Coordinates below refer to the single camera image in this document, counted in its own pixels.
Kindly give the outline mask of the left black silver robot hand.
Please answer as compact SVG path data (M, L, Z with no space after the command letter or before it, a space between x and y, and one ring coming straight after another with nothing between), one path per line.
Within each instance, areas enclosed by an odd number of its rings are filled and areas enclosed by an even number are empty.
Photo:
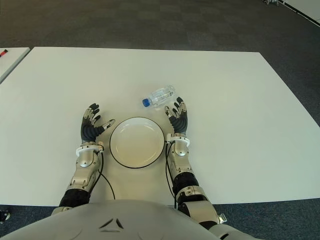
M91 104L84 111L80 126L80 137L83 144L87 142L96 142L97 137L116 122L115 119L110 119L108 122L96 126L96 122L101 118L99 112L100 106L96 103Z

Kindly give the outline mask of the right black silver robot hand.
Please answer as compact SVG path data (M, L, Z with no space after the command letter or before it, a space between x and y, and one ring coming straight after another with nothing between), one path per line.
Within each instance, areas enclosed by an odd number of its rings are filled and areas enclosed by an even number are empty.
M164 112L173 127L174 133L185 135L188 129L188 112L184 100L181 97L177 97L174 107L170 109L165 106Z

